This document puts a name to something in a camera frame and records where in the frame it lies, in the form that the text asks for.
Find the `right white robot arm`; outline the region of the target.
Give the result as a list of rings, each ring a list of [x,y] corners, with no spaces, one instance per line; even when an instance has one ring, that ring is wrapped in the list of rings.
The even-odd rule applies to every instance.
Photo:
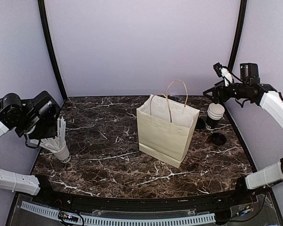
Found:
[[[269,110],[260,105],[264,95],[269,95],[272,87],[283,104],[283,62],[259,60],[257,78],[260,82],[252,88],[250,97],[246,88],[247,76],[241,76],[240,65],[236,65],[231,71],[227,65],[214,61],[209,69],[212,78],[208,79],[202,95],[209,99],[210,103],[220,104],[224,108],[224,115],[229,116],[237,127],[250,157],[256,175],[262,179],[261,185],[253,185],[251,189],[240,186],[232,192],[231,200],[235,204],[242,204],[250,195],[250,191],[271,189],[277,196],[283,197],[283,179],[274,182],[268,181],[266,167],[274,165],[274,169],[281,171],[281,159],[283,158],[283,128],[278,120],[271,115]]]

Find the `stack of white paper cups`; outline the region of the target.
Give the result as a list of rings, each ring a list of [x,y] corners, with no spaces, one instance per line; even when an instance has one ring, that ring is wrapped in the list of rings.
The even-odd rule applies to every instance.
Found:
[[[206,118],[206,129],[214,130],[218,125],[219,121],[225,113],[225,108],[221,104],[211,103],[208,106],[207,118]]]

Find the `stack of black coffee lids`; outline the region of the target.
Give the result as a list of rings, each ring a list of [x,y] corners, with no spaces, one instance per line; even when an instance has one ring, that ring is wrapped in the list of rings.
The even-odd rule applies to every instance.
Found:
[[[217,146],[224,145],[227,142],[225,135],[215,132],[211,134],[211,141]]]

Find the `cream paper bag with handles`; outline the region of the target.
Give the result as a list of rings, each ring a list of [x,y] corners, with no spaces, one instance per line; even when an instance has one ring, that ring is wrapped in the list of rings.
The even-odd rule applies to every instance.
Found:
[[[175,168],[183,162],[200,110],[171,100],[168,94],[151,94],[136,109],[139,150]]]

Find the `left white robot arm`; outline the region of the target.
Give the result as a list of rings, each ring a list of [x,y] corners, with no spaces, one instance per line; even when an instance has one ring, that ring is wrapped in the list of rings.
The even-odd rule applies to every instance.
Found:
[[[60,106],[47,92],[42,91],[32,99],[21,99],[15,93],[8,93],[0,99],[0,138],[10,131],[25,138],[25,146],[30,140],[41,140],[57,135],[57,120]],[[38,178],[0,169],[0,189],[37,195],[47,205],[57,202],[57,194],[48,187],[41,189]]]

